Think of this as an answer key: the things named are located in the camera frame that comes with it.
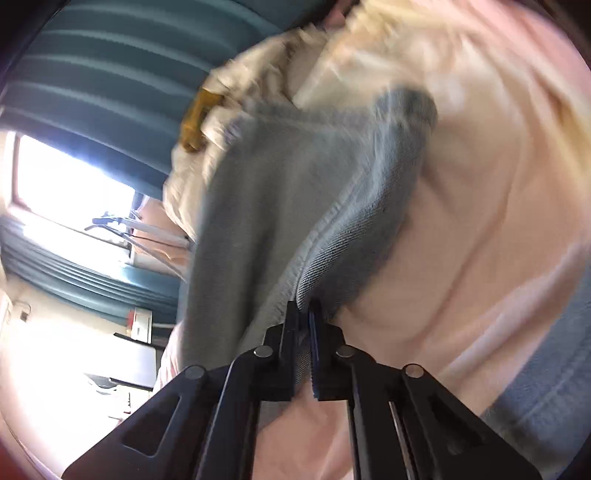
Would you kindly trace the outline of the pastel pink bed duvet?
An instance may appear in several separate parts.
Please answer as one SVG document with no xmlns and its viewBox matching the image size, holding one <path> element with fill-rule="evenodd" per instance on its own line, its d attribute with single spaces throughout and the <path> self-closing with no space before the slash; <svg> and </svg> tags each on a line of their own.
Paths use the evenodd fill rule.
<svg viewBox="0 0 591 480">
<path fill-rule="evenodd" d="M 422 364 L 557 479 L 590 433 L 590 69 L 510 1 L 365 1 L 290 105 L 398 86 L 438 122 L 385 264 L 335 321 L 381 363 Z"/>
</svg>

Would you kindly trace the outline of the pile of cream clothes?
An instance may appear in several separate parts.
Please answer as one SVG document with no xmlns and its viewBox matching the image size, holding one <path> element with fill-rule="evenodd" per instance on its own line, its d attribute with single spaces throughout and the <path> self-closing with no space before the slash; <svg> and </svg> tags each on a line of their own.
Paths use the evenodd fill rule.
<svg viewBox="0 0 591 480">
<path fill-rule="evenodd" d="M 201 125 L 200 150 L 186 152 L 177 140 L 163 186 L 167 216 L 190 239 L 197 238 L 201 197 L 228 148 L 226 128 L 250 102 L 290 104 L 331 37 L 329 30 L 308 26 L 267 38 L 212 70 L 201 84 L 224 98 Z"/>
</svg>

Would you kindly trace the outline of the garment steamer stand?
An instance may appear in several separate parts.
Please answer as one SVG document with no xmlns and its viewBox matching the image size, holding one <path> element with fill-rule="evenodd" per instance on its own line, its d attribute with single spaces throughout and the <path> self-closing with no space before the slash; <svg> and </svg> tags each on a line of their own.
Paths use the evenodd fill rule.
<svg viewBox="0 0 591 480">
<path fill-rule="evenodd" d="M 150 225 L 137 218 L 103 215 L 92 219 L 92 223 L 83 229 L 84 233 L 91 230 L 104 230 L 122 240 L 130 250 L 131 263 L 139 259 L 138 268 L 158 271 L 185 279 L 185 266 L 168 251 L 177 250 L 181 257 L 189 252 L 192 241 L 184 234 L 167 231 L 161 227 Z"/>
</svg>

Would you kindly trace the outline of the dark teal right curtain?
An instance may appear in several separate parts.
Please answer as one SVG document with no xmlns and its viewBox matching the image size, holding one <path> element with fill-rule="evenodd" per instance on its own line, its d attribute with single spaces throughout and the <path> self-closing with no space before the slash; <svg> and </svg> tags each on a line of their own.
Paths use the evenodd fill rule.
<svg viewBox="0 0 591 480">
<path fill-rule="evenodd" d="M 1 95 L 1 125 L 159 197 L 179 125 L 211 69 L 287 29 L 304 1 L 72 1 Z"/>
</svg>

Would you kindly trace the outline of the dark teal curtain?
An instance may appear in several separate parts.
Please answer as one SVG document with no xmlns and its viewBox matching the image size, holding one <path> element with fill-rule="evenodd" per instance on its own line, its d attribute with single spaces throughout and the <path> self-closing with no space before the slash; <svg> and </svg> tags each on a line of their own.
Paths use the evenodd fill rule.
<svg viewBox="0 0 591 480">
<path fill-rule="evenodd" d="M 1 258 L 8 273 L 118 325 L 135 308 L 151 311 L 158 324 L 176 321 L 177 277 L 117 260 L 81 234 L 4 216 Z"/>
<path fill-rule="evenodd" d="M 1 95 L 1 125 L 159 197 L 179 125 L 211 69 L 287 29 L 304 1 L 72 1 Z"/>
</svg>

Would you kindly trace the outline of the beige hanging garment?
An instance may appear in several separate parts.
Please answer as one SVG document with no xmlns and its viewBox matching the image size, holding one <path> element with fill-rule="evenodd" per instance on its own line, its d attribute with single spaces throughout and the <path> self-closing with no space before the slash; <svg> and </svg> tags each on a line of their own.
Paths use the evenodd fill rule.
<svg viewBox="0 0 591 480">
<path fill-rule="evenodd" d="M 136 210 L 145 230 L 133 227 L 132 238 L 140 247 L 131 246 L 131 264 L 135 267 L 173 276 L 173 267 L 184 275 L 189 263 L 192 241 L 167 216 L 161 201 L 145 196 Z"/>
</svg>

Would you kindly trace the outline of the mustard yellow garment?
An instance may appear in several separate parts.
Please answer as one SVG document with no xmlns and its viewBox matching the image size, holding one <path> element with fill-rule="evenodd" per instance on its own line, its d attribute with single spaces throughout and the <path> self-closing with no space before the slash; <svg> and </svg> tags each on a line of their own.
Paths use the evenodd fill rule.
<svg viewBox="0 0 591 480">
<path fill-rule="evenodd" d="M 201 125 L 208 113 L 221 104 L 223 94 L 200 88 L 184 114 L 180 124 L 178 143 L 186 152 L 197 152 L 201 148 L 204 134 Z"/>
</svg>

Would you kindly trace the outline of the dark teal left curtain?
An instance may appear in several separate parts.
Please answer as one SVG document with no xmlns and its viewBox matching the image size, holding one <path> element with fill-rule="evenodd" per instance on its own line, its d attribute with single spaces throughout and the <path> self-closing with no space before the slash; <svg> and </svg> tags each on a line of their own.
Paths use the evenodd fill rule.
<svg viewBox="0 0 591 480">
<path fill-rule="evenodd" d="M 1 258 L 8 273 L 118 325 L 135 308 L 151 311 L 158 324 L 176 321 L 177 277 L 117 260 L 81 234 L 4 216 Z"/>
</svg>

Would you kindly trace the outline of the blue denim jeans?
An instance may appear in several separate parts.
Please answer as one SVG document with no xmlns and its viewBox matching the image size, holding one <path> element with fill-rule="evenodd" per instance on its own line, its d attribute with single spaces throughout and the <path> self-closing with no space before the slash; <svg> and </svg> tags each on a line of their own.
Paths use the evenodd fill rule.
<svg viewBox="0 0 591 480">
<path fill-rule="evenodd" d="M 246 103 L 198 210 L 179 365 L 228 365 L 290 301 L 353 301 L 389 256 L 437 120 L 409 88 L 348 109 Z"/>
</svg>

